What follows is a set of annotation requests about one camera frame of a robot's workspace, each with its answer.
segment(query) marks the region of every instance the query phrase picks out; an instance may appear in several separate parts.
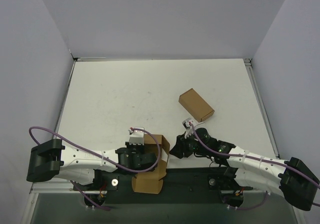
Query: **white connector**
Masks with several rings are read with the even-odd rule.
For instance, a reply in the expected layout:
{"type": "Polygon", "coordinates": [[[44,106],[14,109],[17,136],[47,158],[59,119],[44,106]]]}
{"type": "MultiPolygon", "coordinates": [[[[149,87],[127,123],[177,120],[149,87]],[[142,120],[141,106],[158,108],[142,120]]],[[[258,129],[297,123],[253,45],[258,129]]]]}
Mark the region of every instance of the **white connector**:
{"type": "MultiPolygon", "coordinates": [[[[144,127],[135,127],[137,129],[142,129],[144,130],[144,127]]],[[[129,143],[131,145],[143,145],[145,144],[145,133],[141,130],[134,130],[132,131],[132,133],[130,134],[129,137],[129,143]]]]}
{"type": "Polygon", "coordinates": [[[191,124],[194,126],[194,129],[197,130],[198,128],[202,127],[200,125],[204,124],[204,122],[197,122],[196,120],[192,119],[192,118],[187,118],[182,122],[182,125],[184,126],[184,128],[186,129],[186,132],[184,133],[184,138],[187,139],[188,137],[190,137],[193,133],[194,130],[192,130],[191,128],[191,124]]]}

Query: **cable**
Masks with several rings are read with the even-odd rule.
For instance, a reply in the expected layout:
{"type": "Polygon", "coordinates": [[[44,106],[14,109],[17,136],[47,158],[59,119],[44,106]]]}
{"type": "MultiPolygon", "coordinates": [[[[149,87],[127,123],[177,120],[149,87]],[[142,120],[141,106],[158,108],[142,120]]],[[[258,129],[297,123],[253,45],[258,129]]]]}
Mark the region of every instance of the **cable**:
{"type": "Polygon", "coordinates": [[[231,209],[235,209],[235,210],[237,210],[237,211],[250,211],[250,210],[252,210],[252,209],[261,207],[263,204],[265,204],[265,202],[267,201],[267,199],[268,199],[268,192],[266,191],[265,194],[264,194],[264,198],[263,198],[262,202],[260,202],[260,203],[257,204],[257,205],[253,205],[253,206],[250,206],[250,207],[237,207],[237,208],[234,207],[234,206],[229,205],[229,207],[230,207],[231,209]]]}
{"type": "MultiPolygon", "coordinates": [[[[242,154],[227,154],[227,153],[220,153],[218,151],[215,151],[215,150],[212,150],[211,148],[207,147],[206,144],[204,144],[202,142],[202,140],[200,139],[200,137],[198,136],[196,130],[195,130],[195,127],[194,125],[189,122],[192,130],[193,130],[193,133],[196,137],[196,139],[198,140],[198,142],[205,148],[207,149],[208,151],[214,153],[214,154],[217,154],[217,155],[220,155],[220,156],[223,156],[223,157],[243,157],[242,154]]],[[[246,158],[249,158],[249,159],[252,159],[252,160],[256,160],[256,161],[259,161],[260,162],[260,158],[257,158],[257,157],[254,157],[254,156],[250,156],[250,155],[246,155],[245,156],[246,158]]],[[[307,179],[309,182],[311,182],[313,185],[315,185],[318,189],[320,189],[320,185],[318,183],[316,183],[314,180],[312,180],[310,177],[308,177],[307,175],[305,175],[304,173],[302,173],[301,171],[297,170],[297,169],[294,169],[293,167],[289,166],[289,165],[286,165],[286,164],[283,164],[283,163],[279,163],[279,162],[276,162],[276,161],[272,161],[272,160],[266,160],[266,159],[262,159],[261,160],[263,163],[270,163],[270,164],[274,164],[274,165],[278,165],[278,166],[281,166],[281,167],[284,167],[284,168],[287,168],[295,173],[297,173],[298,175],[300,175],[301,177],[307,179]]],[[[312,203],[313,205],[317,206],[317,207],[320,207],[320,204],[318,203],[312,203]]]]}
{"type": "Polygon", "coordinates": [[[144,169],[144,170],[134,170],[134,169],[127,168],[127,167],[125,167],[125,166],[123,166],[123,165],[120,165],[120,164],[114,162],[113,160],[110,160],[110,159],[107,158],[107,157],[104,157],[104,156],[102,156],[102,155],[100,155],[100,154],[98,154],[98,153],[95,153],[95,152],[92,151],[92,150],[89,150],[89,149],[87,149],[87,148],[84,148],[84,147],[82,147],[82,146],[80,146],[80,145],[77,145],[77,144],[73,143],[72,141],[70,141],[70,140],[68,140],[67,138],[65,138],[64,136],[62,136],[62,135],[54,132],[53,130],[50,130],[50,129],[48,129],[48,128],[41,127],[41,126],[32,126],[32,127],[29,128],[29,134],[30,134],[31,138],[34,140],[34,142],[35,142],[36,144],[38,144],[38,145],[40,145],[40,142],[38,142],[38,140],[37,140],[37,139],[35,138],[35,136],[33,135],[33,133],[32,133],[32,130],[33,130],[33,129],[43,130],[43,131],[46,131],[47,133],[51,133],[52,135],[60,138],[61,140],[65,141],[66,143],[70,144],[71,146],[74,146],[74,147],[76,147],[76,148],[78,148],[78,149],[80,149],[80,150],[82,150],[82,151],[85,151],[85,152],[90,153],[90,154],[92,154],[92,155],[94,155],[94,156],[96,156],[96,157],[99,157],[99,158],[101,158],[101,159],[104,159],[104,160],[106,160],[107,162],[110,162],[111,164],[115,165],[116,167],[121,168],[121,169],[123,169],[123,170],[126,170],[126,171],[128,171],[128,172],[132,172],[132,173],[145,173],[145,172],[151,171],[151,170],[158,164],[158,162],[159,162],[159,160],[160,160],[160,158],[161,158],[161,149],[160,149],[160,144],[159,144],[159,142],[157,141],[157,139],[155,138],[154,135],[152,135],[150,132],[148,132],[148,131],[146,131],[146,130],[144,130],[144,129],[131,128],[131,130],[133,130],[133,131],[141,131],[141,132],[144,132],[144,133],[148,134],[148,135],[149,135],[150,137],[152,137],[152,139],[155,141],[156,146],[157,146],[157,148],[158,148],[158,157],[157,157],[155,163],[154,163],[152,166],[150,166],[149,168],[144,169]]]}
{"type": "MultiPolygon", "coordinates": [[[[110,160],[110,159],[107,158],[107,157],[104,157],[104,156],[102,156],[102,155],[100,155],[100,154],[98,154],[98,153],[95,153],[95,152],[92,151],[92,150],[86,149],[86,148],[84,148],[84,147],[82,147],[82,146],[80,146],[80,145],[77,145],[77,144],[73,143],[72,141],[70,141],[70,140],[68,140],[67,138],[65,138],[64,136],[62,136],[62,135],[54,132],[53,130],[50,130],[50,129],[48,129],[48,128],[41,127],[41,126],[32,126],[32,127],[29,128],[29,134],[30,134],[30,137],[32,138],[32,140],[33,140],[37,145],[41,145],[41,143],[40,143],[40,142],[35,138],[35,136],[33,135],[33,133],[32,133],[32,130],[33,130],[33,129],[38,129],[38,130],[45,131],[45,132],[47,132],[47,133],[51,133],[52,135],[60,138],[61,140],[65,141],[66,143],[68,143],[68,144],[70,144],[70,145],[72,145],[72,146],[74,146],[74,147],[76,147],[76,148],[78,148],[78,149],[80,149],[80,150],[83,150],[83,151],[85,151],[85,152],[87,152],[87,153],[90,153],[90,154],[92,154],[92,155],[95,155],[95,156],[97,156],[97,157],[99,157],[99,158],[103,158],[103,159],[106,160],[107,162],[110,162],[110,163],[114,164],[116,167],[121,168],[121,169],[124,169],[124,170],[126,170],[126,171],[128,171],[128,172],[133,172],[133,173],[148,172],[148,171],[150,171],[151,169],[153,169],[153,168],[158,164],[158,162],[159,162],[159,160],[160,160],[160,158],[161,158],[161,150],[160,150],[159,142],[157,141],[157,139],[155,138],[154,135],[152,135],[150,132],[148,132],[148,131],[146,131],[146,130],[144,130],[144,129],[131,128],[132,131],[141,131],[141,132],[144,132],[144,133],[148,134],[148,135],[149,135],[150,137],[152,137],[152,139],[155,141],[155,143],[156,143],[156,145],[157,145],[157,148],[158,148],[158,157],[157,157],[155,163],[154,163],[151,167],[149,167],[149,168],[147,168],[147,169],[144,169],[144,170],[133,170],[133,169],[126,168],[126,167],[124,167],[124,166],[122,166],[122,165],[120,165],[120,164],[118,164],[118,163],[110,160]]],[[[80,192],[80,194],[81,194],[82,196],[84,196],[84,198],[86,198],[86,199],[87,199],[89,202],[91,202],[93,205],[95,205],[95,206],[98,207],[99,209],[102,209],[102,210],[105,210],[105,211],[110,211],[110,210],[111,210],[111,208],[108,207],[108,206],[101,206],[101,205],[95,203],[95,202],[94,202],[93,200],[91,200],[82,190],[80,190],[80,188],[76,185],[76,183],[75,183],[74,181],[70,180],[70,182],[73,184],[74,188],[77,189],[77,190],[80,192]]]]}

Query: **metal frame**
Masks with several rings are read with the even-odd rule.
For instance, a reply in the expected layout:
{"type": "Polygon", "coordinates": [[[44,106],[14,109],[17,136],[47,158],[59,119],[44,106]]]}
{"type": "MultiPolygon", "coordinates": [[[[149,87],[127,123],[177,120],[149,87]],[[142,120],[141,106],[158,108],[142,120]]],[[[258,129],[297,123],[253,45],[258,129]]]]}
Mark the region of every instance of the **metal frame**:
{"type": "MultiPolygon", "coordinates": [[[[275,153],[275,156],[277,158],[279,158],[279,152],[278,152],[278,148],[276,145],[276,141],[275,138],[273,136],[273,132],[269,123],[269,119],[267,116],[267,112],[265,109],[265,106],[263,104],[258,86],[257,86],[257,82],[255,79],[255,75],[252,69],[252,65],[251,65],[251,58],[245,58],[243,59],[244,64],[245,64],[245,68],[248,72],[248,76],[257,100],[257,103],[259,105],[263,120],[264,120],[264,124],[265,127],[267,129],[269,138],[270,138],[270,142],[273,148],[273,151],[275,153]]],[[[65,103],[66,103],[66,99],[67,99],[67,95],[68,95],[68,91],[69,91],[69,86],[70,86],[70,82],[71,82],[71,78],[74,72],[74,68],[75,68],[75,64],[76,62],[102,62],[102,61],[109,61],[106,58],[78,58],[77,60],[75,60],[73,62],[73,66],[72,66],[72,70],[69,76],[69,80],[68,80],[68,84],[67,84],[67,90],[65,92],[65,96],[63,99],[63,103],[60,109],[60,113],[59,113],[59,117],[58,117],[58,121],[56,123],[56,127],[54,129],[55,132],[57,132],[59,130],[59,126],[60,126],[60,122],[61,122],[61,118],[62,118],[62,114],[63,114],[63,110],[65,107],[65,103]]],[[[43,182],[43,183],[33,183],[31,190],[30,190],[30,194],[29,194],[29,198],[27,201],[27,205],[26,208],[24,210],[23,216],[22,216],[22,220],[21,223],[22,224],[29,224],[32,220],[33,217],[33,213],[35,210],[35,206],[37,203],[37,199],[38,199],[38,195],[41,193],[70,193],[70,194],[74,194],[74,193],[78,193],[77,191],[74,191],[72,188],[72,184],[70,182],[64,182],[64,181],[57,181],[57,182],[43,182]]],[[[86,193],[90,193],[90,194],[98,194],[98,191],[89,191],[86,193]]],[[[304,217],[304,212],[302,210],[299,210],[295,207],[293,207],[293,211],[297,220],[298,224],[306,224],[305,221],[305,217],[304,217]]]]}

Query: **screw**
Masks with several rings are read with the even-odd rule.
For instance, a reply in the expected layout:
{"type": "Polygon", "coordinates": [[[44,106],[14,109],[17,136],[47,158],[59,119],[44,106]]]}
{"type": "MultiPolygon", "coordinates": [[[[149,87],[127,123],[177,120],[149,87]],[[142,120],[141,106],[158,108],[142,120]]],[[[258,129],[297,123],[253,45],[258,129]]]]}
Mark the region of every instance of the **screw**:
{"type": "Polygon", "coordinates": [[[209,180],[209,185],[210,185],[210,186],[215,186],[215,185],[216,185],[216,180],[213,179],[213,178],[211,178],[211,179],[209,180]]]}

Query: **cardboard box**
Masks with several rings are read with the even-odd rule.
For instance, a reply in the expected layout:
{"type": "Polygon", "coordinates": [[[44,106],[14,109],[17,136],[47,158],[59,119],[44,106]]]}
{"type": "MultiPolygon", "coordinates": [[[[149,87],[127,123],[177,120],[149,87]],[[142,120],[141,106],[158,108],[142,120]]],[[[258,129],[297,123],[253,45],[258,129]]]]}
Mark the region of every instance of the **cardboard box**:
{"type": "Polygon", "coordinates": [[[197,122],[203,122],[215,113],[215,110],[193,88],[180,95],[179,103],[197,122]]]}
{"type": "MultiPolygon", "coordinates": [[[[140,172],[131,181],[132,189],[136,193],[159,194],[167,174],[170,144],[163,135],[154,135],[160,144],[161,159],[154,171],[140,172]]],[[[158,148],[154,139],[148,134],[144,135],[145,153],[155,153],[158,156],[158,148]]]]}

